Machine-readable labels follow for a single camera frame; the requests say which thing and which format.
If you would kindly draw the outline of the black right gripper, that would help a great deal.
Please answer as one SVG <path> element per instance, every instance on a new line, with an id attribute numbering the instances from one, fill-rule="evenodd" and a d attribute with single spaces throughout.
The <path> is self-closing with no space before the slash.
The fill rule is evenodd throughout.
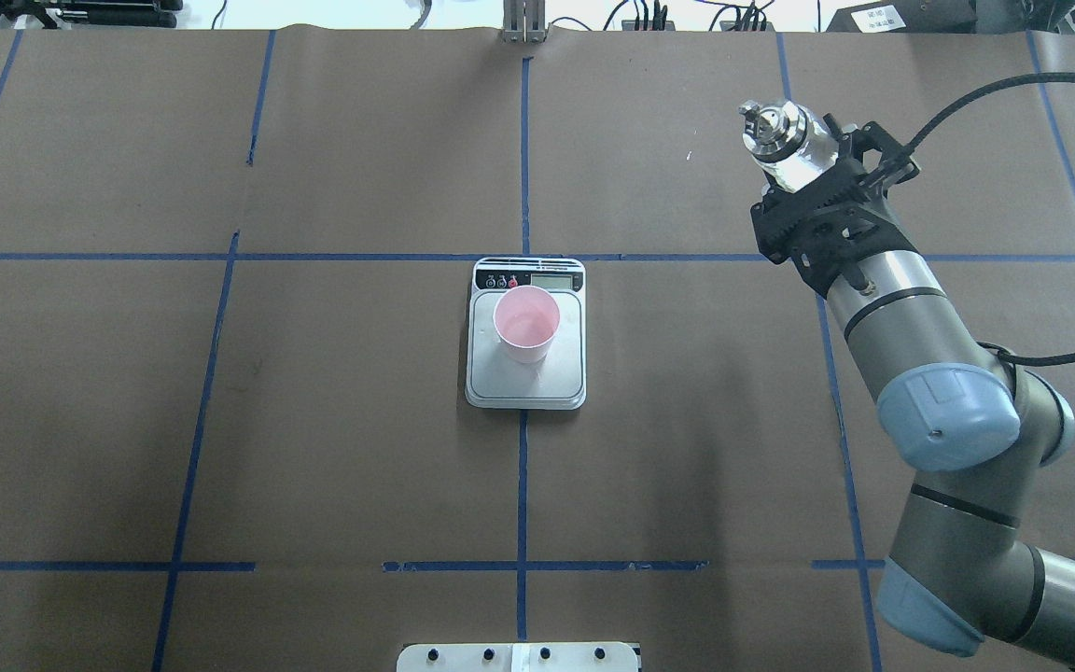
<path id="1" fill-rule="evenodd" d="M 875 121 L 841 133 L 836 156 L 818 178 L 794 192 L 776 178 L 750 208 L 758 249 L 773 264 L 792 262 L 818 295 L 843 277 L 856 290 L 868 276 L 855 264 L 887 252 L 914 252 L 888 204 L 888 189 L 920 174 L 914 148 Z"/>

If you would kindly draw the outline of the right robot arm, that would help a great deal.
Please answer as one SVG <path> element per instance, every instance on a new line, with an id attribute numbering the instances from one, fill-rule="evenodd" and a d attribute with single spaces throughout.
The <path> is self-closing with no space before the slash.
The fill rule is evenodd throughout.
<path id="1" fill-rule="evenodd" d="M 751 209 L 758 248 L 827 303 L 882 429 L 914 469 L 882 617 L 959 658 L 993 638 L 1075 671 L 1075 561 L 1018 537 L 1038 469 L 1074 441 L 1067 400 L 971 337 L 888 204 L 888 188 L 917 167 L 893 167 L 878 186 L 863 165 L 868 151 L 893 157 L 899 142 L 791 101 L 739 112 L 766 178 Z"/>

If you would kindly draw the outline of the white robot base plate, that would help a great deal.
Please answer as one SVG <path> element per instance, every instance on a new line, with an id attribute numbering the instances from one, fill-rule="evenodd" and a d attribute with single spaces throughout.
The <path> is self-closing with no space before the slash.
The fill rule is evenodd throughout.
<path id="1" fill-rule="evenodd" d="M 641 671 L 640 647 L 622 641 L 417 643 L 397 671 Z"/>

